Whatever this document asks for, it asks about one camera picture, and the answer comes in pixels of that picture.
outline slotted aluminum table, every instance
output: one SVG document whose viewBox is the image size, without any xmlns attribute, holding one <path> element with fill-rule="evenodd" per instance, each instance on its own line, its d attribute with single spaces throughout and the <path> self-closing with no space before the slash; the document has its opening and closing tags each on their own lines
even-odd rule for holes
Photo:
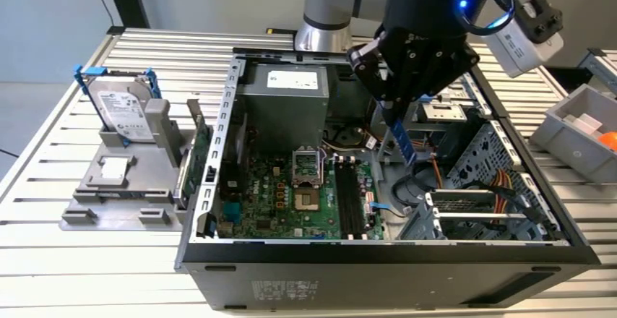
<svg viewBox="0 0 617 318">
<path fill-rule="evenodd" d="M 226 35 L 130 29 L 108 35 L 88 61 L 158 71 L 171 116 L 192 126 L 199 98 L 215 122 L 232 47 L 292 48 L 290 35 Z M 480 68 L 529 137 L 565 96 L 544 69 L 512 80 L 476 45 Z M 100 120 L 74 83 L 0 183 L 0 317 L 204 317 L 212 314 L 190 275 L 174 272 L 180 233 L 62 231 L 58 221 L 100 143 Z M 247 312 L 278 317 L 617 317 L 617 186 L 599 186 L 532 146 L 556 192 L 599 253 L 603 267 L 510 309 L 464 311 Z"/>
</svg>

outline gray plastic holder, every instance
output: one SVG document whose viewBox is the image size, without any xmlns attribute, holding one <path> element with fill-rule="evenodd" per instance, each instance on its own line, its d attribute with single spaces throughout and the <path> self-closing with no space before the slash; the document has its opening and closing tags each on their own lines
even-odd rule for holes
<svg viewBox="0 0 617 318">
<path fill-rule="evenodd" d="M 547 111 L 532 142 L 595 183 L 617 183 L 616 151 L 567 120 L 584 113 L 601 122 L 600 133 L 617 132 L 617 101 L 583 85 Z"/>
</svg>

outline gray wall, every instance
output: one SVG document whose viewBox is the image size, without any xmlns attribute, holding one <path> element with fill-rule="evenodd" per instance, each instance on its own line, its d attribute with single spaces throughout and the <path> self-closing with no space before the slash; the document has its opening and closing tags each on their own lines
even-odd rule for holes
<svg viewBox="0 0 617 318">
<path fill-rule="evenodd" d="M 100 0 L 0 0 L 0 81 L 71 82 L 108 28 Z"/>
<path fill-rule="evenodd" d="M 617 0 L 551 0 L 565 12 L 567 49 L 555 64 L 576 64 L 589 46 L 617 48 Z M 107 0 L 116 21 L 114 0 Z M 295 29 L 304 0 L 144 0 L 152 27 L 226 33 Z M 110 20 L 100 0 L 0 0 L 0 81 L 68 82 L 72 65 L 96 49 Z M 376 23 L 355 20 L 371 35 Z"/>
<path fill-rule="evenodd" d="M 575 65 L 585 48 L 617 48 L 617 0 L 551 0 L 565 13 L 567 48 L 553 64 Z M 267 27 L 295 29 L 304 0 L 144 0 L 154 27 L 227 33 L 263 33 Z M 372 35 L 378 25 L 355 20 L 356 35 Z"/>
</svg>

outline wire bundle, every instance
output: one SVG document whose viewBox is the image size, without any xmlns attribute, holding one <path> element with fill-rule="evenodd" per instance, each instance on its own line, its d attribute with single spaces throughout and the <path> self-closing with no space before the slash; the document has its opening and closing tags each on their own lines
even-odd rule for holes
<svg viewBox="0 0 617 318">
<path fill-rule="evenodd" d="M 511 175 L 508 175 L 506 170 L 503 170 L 502 168 L 498 169 L 498 175 L 495 176 L 495 179 L 491 182 L 491 186 L 500 186 L 503 188 L 512 189 Z M 508 206 L 508 201 L 506 200 L 503 196 L 496 194 L 494 213 L 504 213 L 507 206 Z"/>
</svg>

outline sticker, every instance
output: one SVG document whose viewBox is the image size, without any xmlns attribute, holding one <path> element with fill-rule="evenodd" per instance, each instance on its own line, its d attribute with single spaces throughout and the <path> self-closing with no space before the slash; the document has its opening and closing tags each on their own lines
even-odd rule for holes
<svg viewBox="0 0 617 318">
<path fill-rule="evenodd" d="M 131 140 L 152 139 L 138 97 L 127 92 L 99 92 L 103 108 L 116 132 Z"/>
<path fill-rule="evenodd" d="M 318 280 L 255 280 L 254 295 L 260 301 L 315 300 Z"/>
<path fill-rule="evenodd" d="M 270 88 L 319 89 L 318 72 L 271 71 L 268 72 Z"/>
<path fill-rule="evenodd" d="M 367 148 L 372 150 L 376 144 L 378 144 L 378 139 L 374 136 L 371 136 L 367 141 Z"/>
</svg>

